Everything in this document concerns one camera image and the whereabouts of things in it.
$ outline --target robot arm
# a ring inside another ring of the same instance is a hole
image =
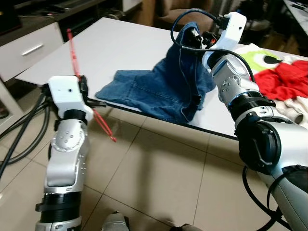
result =
[[[87,122],[93,111],[80,92],[76,76],[52,77],[49,88],[62,119],[51,140],[41,212],[36,231],[80,231],[81,192],[85,177],[85,159],[89,151]]]
[[[211,75],[235,122],[240,157],[267,187],[283,173],[308,166],[308,130],[278,113],[273,101],[263,97],[241,62],[223,56]],[[283,178],[271,192],[285,219],[295,231],[308,230],[307,171]]]

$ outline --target denim fabric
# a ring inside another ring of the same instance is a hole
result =
[[[188,23],[180,31],[177,41],[189,46],[185,30],[196,23]],[[171,123],[188,123],[196,110],[202,109],[205,94],[215,87],[211,75],[198,58],[172,45],[166,58],[152,71],[118,70],[114,80],[104,86],[96,97],[130,107]]]

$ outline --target tile floor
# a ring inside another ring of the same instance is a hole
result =
[[[116,210],[130,218],[132,231],[168,231],[184,223],[204,231],[253,231],[268,221],[244,190],[236,141],[118,109],[99,111],[118,142],[94,121],[89,124],[84,231],[100,231],[104,218]],[[39,146],[9,166],[0,181],[1,230],[34,230],[54,118]],[[33,119],[16,154],[32,141],[42,121],[43,115]],[[0,141],[0,158],[16,133]],[[256,174],[249,175],[249,182],[264,202],[266,188]],[[286,229],[275,224],[271,230]]]

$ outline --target black cable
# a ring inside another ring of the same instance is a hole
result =
[[[32,143],[20,154],[18,154],[17,156],[14,156],[12,158],[10,158],[8,165],[14,164],[18,161],[20,161],[21,159],[23,159],[24,157],[26,157],[27,155],[29,155],[39,144],[39,142],[41,142],[41,140],[43,139],[47,128],[48,128],[48,123],[49,123],[49,119],[50,119],[50,108],[49,107],[45,107],[45,114],[44,114],[44,122],[42,125],[41,130],[39,131],[37,137],[32,141]]]
[[[282,213],[281,213],[279,207],[277,207],[276,213],[277,213],[277,215],[278,215],[279,217],[282,216]],[[269,229],[275,224],[275,222],[276,222],[276,219],[271,218],[264,226],[262,226],[262,227],[261,227],[260,229],[258,229],[257,231],[267,231],[267,230],[269,230]]]
[[[281,225],[283,225],[284,227],[286,227],[287,229],[291,230],[291,227],[289,226],[289,224],[287,222],[285,222],[284,220],[281,219],[281,216],[279,213],[272,211],[268,208],[266,208],[257,198],[256,196],[253,194],[253,192],[251,191],[248,182],[247,182],[247,166],[245,166],[243,168],[243,172],[242,172],[242,179],[243,179],[243,183],[244,183],[244,187],[248,193],[248,195],[250,196],[250,198],[256,203],[256,205],[261,208],[267,215],[269,215],[271,217],[271,219],[274,219],[276,222],[280,223]]]
[[[182,13],[174,22],[173,26],[172,26],[172,29],[170,31],[170,35],[171,35],[171,39],[173,41],[174,44],[176,44],[180,49],[184,49],[184,50],[187,50],[187,51],[192,51],[192,52],[206,52],[206,51],[219,51],[219,52],[224,52],[224,53],[227,53],[227,54],[232,54],[234,55],[236,58],[238,58],[239,60],[241,60],[243,62],[243,64],[245,65],[245,67],[247,68],[247,71],[251,77],[251,80],[253,82],[256,82],[256,79],[255,79],[255,76],[249,66],[249,64],[247,63],[247,61],[242,57],[240,56],[239,54],[233,52],[233,51],[229,51],[229,50],[225,50],[225,49],[196,49],[196,48],[193,48],[193,47],[186,47],[186,46],[183,46],[181,44],[179,44],[175,39],[174,39],[174,36],[173,36],[173,32],[175,30],[175,27],[176,25],[178,24],[179,20],[184,17],[185,15],[191,13],[191,12],[199,12],[199,13],[202,13],[208,17],[210,17],[211,19],[213,19],[213,21],[215,23],[218,23],[218,19],[211,15],[210,13],[204,11],[204,10],[201,10],[201,9],[197,9],[197,8],[192,8],[188,11],[185,11],[184,13]]]
[[[36,112],[35,112],[34,115],[40,113],[41,110],[44,109],[44,108],[47,107],[47,106],[49,106],[49,103],[48,103],[48,102],[42,103],[42,104],[37,108],[37,110],[36,110]],[[27,116],[29,115],[29,113],[26,114],[26,115],[24,115],[23,117],[21,117],[16,123],[14,123],[13,125],[11,125],[11,126],[10,126],[8,129],[6,129],[3,133],[1,133],[1,134],[0,134],[0,139],[2,139],[4,136],[6,136],[8,133],[10,133],[11,131],[13,131],[14,129],[18,128],[20,125],[22,125],[22,124],[25,122],[25,120],[26,120]]]
[[[292,169],[290,169],[289,171],[287,172],[284,172],[282,175],[280,175],[278,178],[276,178],[274,180],[274,182],[269,186],[269,190],[268,190],[268,194],[267,194],[267,198],[266,198],[266,205],[267,205],[267,208],[269,209],[270,208],[270,194],[271,192],[278,186],[279,182],[286,178],[287,176],[291,175],[292,173],[295,173],[297,171],[307,171],[307,167],[303,167],[301,165],[295,165]]]
[[[12,156],[12,154],[13,154],[15,148],[16,148],[16,146],[18,145],[18,142],[20,141],[23,133],[25,132],[28,124],[30,123],[32,117],[34,116],[37,108],[39,107],[39,105],[43,101],[44,97],[45,97],[45,94],[41,93],[40,96],[39,96],[38,101],[36,102],[35,106],[33,107],[31,112],[29,113],[27,119],[25,120],[25,123],[23,124],[23,126],[21,127],[19,133],[17,134],[13,144],[9,148],[9,150],[8,150],[4,160],[3,160],[3,163],[2,163],[2,165],[0,167],[0,179],[1,179],[2,175],[3,175],[3,172],[4,172],[5,168],[6,168],[6,166],[8,165],[8,162],[9,162],[9,160],[10,160],[10,158],[11,158],[11,156]]]

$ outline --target drawer handle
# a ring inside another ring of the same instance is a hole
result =
[[[25,51],[25,52],[22,53],[21,55],[22,55],[22,56],[26,56],[27,54],[30,54],[31,52],[36,51],[37,49],[39,49],[39,48],[41,48],[41,47],[43,47],[43,46],[44,46],[44,44],[41,43],[41,44],[39,44],[39,45],[37,45],[37,46],[35,46],[35,47],[32,47],[31,49]]]

